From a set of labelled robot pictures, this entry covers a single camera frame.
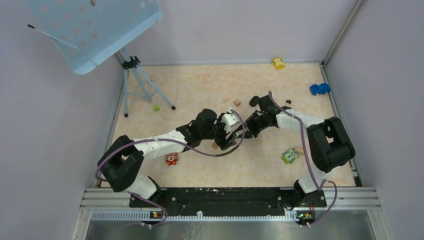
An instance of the yellow toy car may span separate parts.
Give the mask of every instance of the yellow toy car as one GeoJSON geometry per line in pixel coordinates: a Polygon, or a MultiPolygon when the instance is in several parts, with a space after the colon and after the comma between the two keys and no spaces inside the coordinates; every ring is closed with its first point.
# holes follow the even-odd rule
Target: yellow toy car
{"type": "Polygon", "coordinates": [[[275,69],[282,69],[285,67],[283,61],[279,57],[274,58],[274,60],[272,61],[272,64],[274,64],[275,69]]]}

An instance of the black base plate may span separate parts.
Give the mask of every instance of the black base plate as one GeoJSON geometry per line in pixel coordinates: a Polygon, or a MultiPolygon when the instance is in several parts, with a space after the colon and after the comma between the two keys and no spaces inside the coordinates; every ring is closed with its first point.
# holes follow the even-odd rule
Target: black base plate
{"type": "MultiPolygon", "coordinates": [[[[323,191],[311,198],[315,207],[326,207],[321,200],[323,191]]],[[[293,189],[280,187],[170,187],[162,188],[151,198],[166,208],[170,216],[195,216],[202,211],[204,216],[282,216],[284,207],[308,207],[309,203],[294,203],[293,189]]],[[[149,208],[152,205],[134,198],[131,208],[149,208]]]]}

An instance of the small black object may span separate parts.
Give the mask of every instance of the small black object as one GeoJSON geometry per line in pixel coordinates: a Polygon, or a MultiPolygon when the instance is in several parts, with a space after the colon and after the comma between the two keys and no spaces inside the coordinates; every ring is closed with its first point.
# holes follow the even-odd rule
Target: small black object
{"type": "Polygon", "coordinates": [[[252,106],[252,107],[258,105],[259,99],[260,99],[259,96],[252,97],[252,99],[249,102],[249,105],[252,106]]]}
{"type": "Polygon", "coordinates": [[[134,57],[130,56],[129,58],[131,59],[131,61],[124,61],[122,63],[122,67],[124,69],[133,69],[133,68],[135,68],[136,66],[139,65],[140,60],[137,56],[134,56],[134,57]]]}

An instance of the toy car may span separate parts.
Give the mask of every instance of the toy car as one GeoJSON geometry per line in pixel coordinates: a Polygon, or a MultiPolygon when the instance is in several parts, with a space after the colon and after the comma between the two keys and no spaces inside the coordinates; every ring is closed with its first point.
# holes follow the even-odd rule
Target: toy car
{"type": "Polygon", "coordinates": [[[169,165],[176,165],[178,161],[178,156],[176,153],[170,153],[166,155],[166,164],[169,165]]]}
{"type": "Polygon", "coordinates": [[[299,155],[297,155],[294,148],[290,148],[288,151],[283,153],[282,156],[281,156],[281,160],[283,160],[285,164],[291,164],[297,158],[299,158],[299,155]]]}
{"type": "Polygon", "coordinates": [[[313,84],[312,86],[310,86],[309,89],[312,95],[315,96],[318,96],[320,94],[329,94],[329,92],[331,91],[330,86],[327,83],[321,83],[320,85],[313,84]]]}
{"type": "Polygon", "coordinates": [[[275,69],[282,69],[285,67],[283,61],[279,57],[274,58],[274,60],[272,61],[272,64],[274,64],[275,69]]]}

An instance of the blue toy car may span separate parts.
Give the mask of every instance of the blue toy car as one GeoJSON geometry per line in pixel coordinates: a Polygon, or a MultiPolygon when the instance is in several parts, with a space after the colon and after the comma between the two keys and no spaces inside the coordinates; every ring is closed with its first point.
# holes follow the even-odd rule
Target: blue toy car
{"type": "Polygon", "coordinates": [[[318,96],[320,94],[329,94],[331,91],[330,86],[327,83],[313,84],[310,86],[310,92],[312,95],[318,96]]]}

